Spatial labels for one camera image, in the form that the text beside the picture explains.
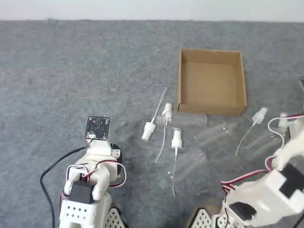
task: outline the circuit board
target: circuit board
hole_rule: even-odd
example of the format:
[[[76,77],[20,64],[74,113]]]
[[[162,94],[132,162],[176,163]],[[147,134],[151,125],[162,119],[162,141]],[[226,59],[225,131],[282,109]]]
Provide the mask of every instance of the circuit board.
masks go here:
[[[85,138],[107,140],[110,127],[110,118],[99,116],[88,116]]]

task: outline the gray carpet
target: gray carpet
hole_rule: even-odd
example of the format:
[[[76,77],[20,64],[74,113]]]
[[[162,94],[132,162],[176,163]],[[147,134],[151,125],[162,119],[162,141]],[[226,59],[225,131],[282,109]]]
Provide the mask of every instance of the gray carpet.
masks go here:
[[[263,158],[273,153],[250,156],[243,150],[234,158],[248,118],[261,106],[270,109],[250,134],[253,139],[281,111],[303,110],[297,84],[304,73],[303,31],[304,24],[298,23],[0,22],[1,226],[50,227],[40,174],[64,153],[83,146],[87,116],[101,115],[111,118],[110,141],[122,148],[127,167],[126,184],[109,191],[123,219],[133,228],[185,227],[197,206],[223,200],[220,180],[262,168]],[[241,51],[248,108],[236,118],[241,124],[233,136],[203,149],[201,164],[176,184],[174,198],[160,184],[172,169],[172,132],[157,165],[153,161],[162,129],[148,143],[139,139],[165,86],[164,100],[176,103],[181,48]],[[222,119],[210,117],[211,125]],[[190,166],[200,152],[191,142],[194,130],[183,132],[188,139],[179,156],[186,158],[179,161]],[[82,154],[62,161],[45,179],[57,221],[66,167]],[[290,228],[294,222],[286,218],[272,227]]]

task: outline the white spray nozzle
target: white spray nozzle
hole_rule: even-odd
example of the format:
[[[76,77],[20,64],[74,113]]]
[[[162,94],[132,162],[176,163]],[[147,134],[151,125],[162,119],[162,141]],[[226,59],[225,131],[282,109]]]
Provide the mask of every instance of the white spray nozzle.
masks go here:
[[[179,128],[174,128],[171,147],[172,148],[181,148],[182,147],[181,129],[179,129]]]
[[[287,113],[281,113],[280,117],[287,117]],[[279,128],[287,128],[288,127],[288,120],[286,118],[280,119],[278,127]]]
[[[144,126],[143,134],[142,134],[142,140],[147,142],[150,139],[150,136],[155,130],[156,125],[151,122],[146,122],[146,125]]]
[[[252,121],[253,124],[260,124],[264,120],[265,114],[267,113],[268,109],[266,107],[263,107],[258,111],[253,117]]]
[[[166,103],[165,108],[162,112],[162,115],[165,116],[167,122],[171,122],[172,120],[172,104]]]

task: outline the plastic tube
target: plastic tube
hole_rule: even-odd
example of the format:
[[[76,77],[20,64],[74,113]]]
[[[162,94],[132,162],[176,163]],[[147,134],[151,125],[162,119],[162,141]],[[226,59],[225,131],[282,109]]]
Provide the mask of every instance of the plastic tube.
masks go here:
[[[239,148],[241,147],[242,142],[244,141],[244,139],[246,138],[246,136],[249,134],[249,132],[251,131],[251,129],[256,125],[256,122],[254,122],[251,127],[249,128],[249,130],[244,134],[243,138],[241,139],[241,141],[239,142],[238,146],[237,146],[237,150],[236,150],[236,157],[238,155],[238,151]]]
[[[162,136],[162,144],[161,144],[161,150],[160,152],[158,153],[156,159],[155,159],[155,163],[157,163],[157,161],[159,160],[161,154],[162,154],[162,150],[163,150],[163,147],[165,145],[165,139],[166,139],[166,126],[163,127],[163,136]]]
[[[157,105],[157,108],[156,108],[156,110],[155,110],[154,116],[153,116],[153,118],[151,119],[151,123],[153,123],[154,120],[155,120],[155,117],[156,117],[157,112],[158,112],[158,110],[159,110],[159,108],[160,108],[160,106],[161,106],[162,99],[163,99],[163,96],[165,96],[166,91],[167,91],[167,87],[165,87],[165,89],[164,89],[164,91],[163,91],[163,93],[162,93],[162,95],[161,95],[161,99],[160,99],[160,101],[159,101],[159,103],[158,103],[158,105]]]
[[[173,167],[173,174],[172,174],[172,193],[173,193],[174,197],[176,197],[175,190],[174,190],[174,176],[175,176],[175,169],[176,169],[177,150],[178,150],[178,148],[175,147],[175,159],[174,159],[174,167]]]

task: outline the black cable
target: black cable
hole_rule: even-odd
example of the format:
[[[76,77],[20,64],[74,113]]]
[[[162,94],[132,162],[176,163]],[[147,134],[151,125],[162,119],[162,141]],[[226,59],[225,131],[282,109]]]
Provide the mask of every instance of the black cable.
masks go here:
[[[226,216],[227,216],[227,222],[226,222],[225,228],[227,228],[228,223],[229,223],[229,216],[228,216],[228,213],[227,213],[227,209],[226,209],[226,208],[225,208],[225,213],[226,213]]]
[[[50,209],[51,209],[51,214],[52,214],[52,228],[55,228],[55,211],[54,211],[54,206],[53,206],[52,200],[51,200],[51,198],[50,198],[50,196],[49,196],[49,194],[48,194],[48,191],[47,191],[46,187],[44,186],[43,178],[44,178],[44,176],[45,176],[48,172],[50,172],[50,171],[51,171],[59,162],[61,162],[63,159],[65,159],[66,157],[70,156],[70,155],[73,154],[73,153],[77,153],[77,152],[79,152],[79,151],[85,149],[86,147],[88,147],[88,146],[90,145],[90,143],[89,143],[88,145],[84,146],[84,147],[75,149],[75,150],[73,150],[73,151],[71,151],[71,152],[69,152],[69,153],[63,155],[63,156],[62,156],[61,158],[59,158],[56,162],[54,162],[50,167],[48,167],[48,168],[41,174],[41,176],[40,176],[40,185],[41,185],[41,187],[42,187],[42,190],[43,190],[45,196],[47,197],[47,200],[48,200],[48,203],[49,203],[49,206],[50,206]]]
[[[304,219],[304,213],[303,213],[303,215],[299,218],[299,220],[297,220],[297,222],[294,224],[294,227],[293,227],[293,228],[297,228],[297,227],[300,225],[300,223],[303,221],[303,219]]]
[[[229,217],[228,217],[228,213],[227,213],[227,209],[226,208],[225,208],[225,212],[226,212],[226,216],[227,216],[227,222],[226,222],[225,228],[227,228],[228,223],[229,223]]]

